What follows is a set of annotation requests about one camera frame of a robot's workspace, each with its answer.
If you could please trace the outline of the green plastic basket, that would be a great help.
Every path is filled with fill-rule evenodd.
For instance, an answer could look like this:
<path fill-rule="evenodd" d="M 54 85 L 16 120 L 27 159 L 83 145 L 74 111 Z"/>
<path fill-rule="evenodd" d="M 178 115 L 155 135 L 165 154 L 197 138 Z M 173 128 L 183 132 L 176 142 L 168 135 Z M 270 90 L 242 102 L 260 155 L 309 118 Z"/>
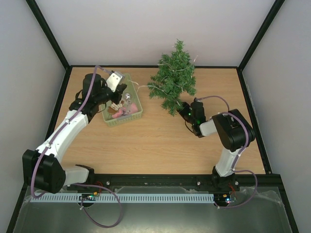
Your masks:
<path fill-rule="evenodd" d="M 112 115 L 110 113 L 108 113 L 108 111 L 107 111 L 109 106 L 111 105 L 112 101 L 109 101 L 106 104 L 102 104 L 100 106 L 99 110 L 100 110 L 100 113 L 103 116 L 104 122 L 109 127 L 117 126 L 117 125 L 129 122 L 129 121 L 133 121 L 133 120 L 137 120 L 137 119 L 142 118 L 143 109 L 142 109 L 140 100 L 138 98 L 138 95 L 137 95 L 137 92 L 136 92 L 136 88 L 134 86 L 134 82 L 132 81 L 130 74 L 128 74 L 128 73 L 125 74 L 125 78 L 122 81 L 122 83 L 126 84 L 127 88 L 124 90 L 124 92 L 122 94 L 121 101 L 124 101 L 124 106 L 126 104 L 135 103 L 137 108 L 138 108 L 138 112 L 134 113 L 134 114 L 131 114 L 131 115 L 121 116 L 119 118 L 113 119 Z M 132 95 L 132 99 L 130 101 L 126 101 L 123 98 L 125 93 L 130 93 Z"/>

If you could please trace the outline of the small green christmas tree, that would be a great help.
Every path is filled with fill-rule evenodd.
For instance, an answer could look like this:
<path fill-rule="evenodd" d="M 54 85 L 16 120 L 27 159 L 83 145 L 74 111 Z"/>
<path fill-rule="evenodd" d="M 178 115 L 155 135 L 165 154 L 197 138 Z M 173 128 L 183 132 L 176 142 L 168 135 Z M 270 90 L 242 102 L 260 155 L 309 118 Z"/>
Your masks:
<path fill-rule="evenodd" d="M 162 99 L 161 107 L 171 116 L 182 109 L 181 94 L 196 94 L 195 65 L 188 51 L 184 50 L 184 42 L 177 40 L 173 51 L 162 54 L 158 61 L 158 72 L 148 82 L 149 98 Z"/>

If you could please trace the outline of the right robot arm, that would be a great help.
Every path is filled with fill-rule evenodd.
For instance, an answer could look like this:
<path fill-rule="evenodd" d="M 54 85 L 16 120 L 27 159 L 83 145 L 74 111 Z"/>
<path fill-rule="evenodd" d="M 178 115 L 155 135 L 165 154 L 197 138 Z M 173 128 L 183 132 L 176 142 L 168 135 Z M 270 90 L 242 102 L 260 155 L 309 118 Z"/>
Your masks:
<path fill-rule="evenodd" d="M 256 138 L 255 131 L 238 109 L 213 115 L 206 120 L 203 103 L 194 101 L 182 103 L 180 116 L 186 124 L 191 125 L 190 131 L 202 138 L 217 133 L 223 145 L 218 163 L 213 167 L 211 185 L 223 190 L 234 184 L 236 164 L 243 151 Z"/>

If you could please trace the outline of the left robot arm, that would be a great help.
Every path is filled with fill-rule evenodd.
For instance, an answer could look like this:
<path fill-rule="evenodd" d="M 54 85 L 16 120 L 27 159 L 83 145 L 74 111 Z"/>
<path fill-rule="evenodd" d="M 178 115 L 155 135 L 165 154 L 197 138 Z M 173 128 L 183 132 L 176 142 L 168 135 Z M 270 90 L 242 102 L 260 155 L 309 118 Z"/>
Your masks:
<path fill-rule="evenodd" d="M 57 129 L 37 149 L 24 152 L 23 176 L 33 198 L 38 199 L 46 192 L 58 193 L 64 186 L 93 183 L 94 169 L 84 165 L 64 169 L 61 161 L 78 133 L 98 113 L 100 105 L 121 101 L 127 87 L 123 83 L 125 76 L 116 71 L 109 72 L 109 75 L 104 79 L 97 73 L 87 74 L 82 90 L 76 93 Z"/>

